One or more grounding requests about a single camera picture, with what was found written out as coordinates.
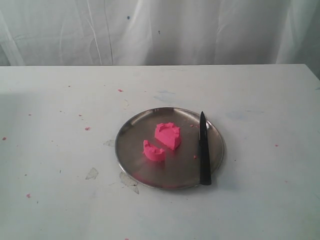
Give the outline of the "small pink clay piece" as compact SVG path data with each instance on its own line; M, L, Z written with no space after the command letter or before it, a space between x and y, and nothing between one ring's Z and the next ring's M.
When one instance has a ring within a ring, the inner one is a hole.
M148 140L143 141L143 154L153 162L163 162L166 159L166 152L163 148L158 148Z

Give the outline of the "black knife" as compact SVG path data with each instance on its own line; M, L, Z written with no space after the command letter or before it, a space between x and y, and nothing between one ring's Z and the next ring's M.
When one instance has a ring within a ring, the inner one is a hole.
M199 121L199 147L200 147L200 175L199 182L203 186L212 184L211 160L208 143L207 120L204 112L200 114Z

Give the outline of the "round stainless steel plate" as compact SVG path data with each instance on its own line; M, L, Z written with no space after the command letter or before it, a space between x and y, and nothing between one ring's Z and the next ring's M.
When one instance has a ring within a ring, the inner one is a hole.
M172 150L155 138L159 124L173 123L180 129L181 143ZM115 154L121 169L137 182L163 190L178 190L201 184L199 113L178 108L158 107L130 118L115 139ZM143 152L147 140L163 149L165 159L153 161Z

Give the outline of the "white backdrop curtain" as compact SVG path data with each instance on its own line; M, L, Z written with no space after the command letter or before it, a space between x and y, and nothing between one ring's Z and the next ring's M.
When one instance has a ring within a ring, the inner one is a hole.
M11 66L320 61L317 0L3 0Z

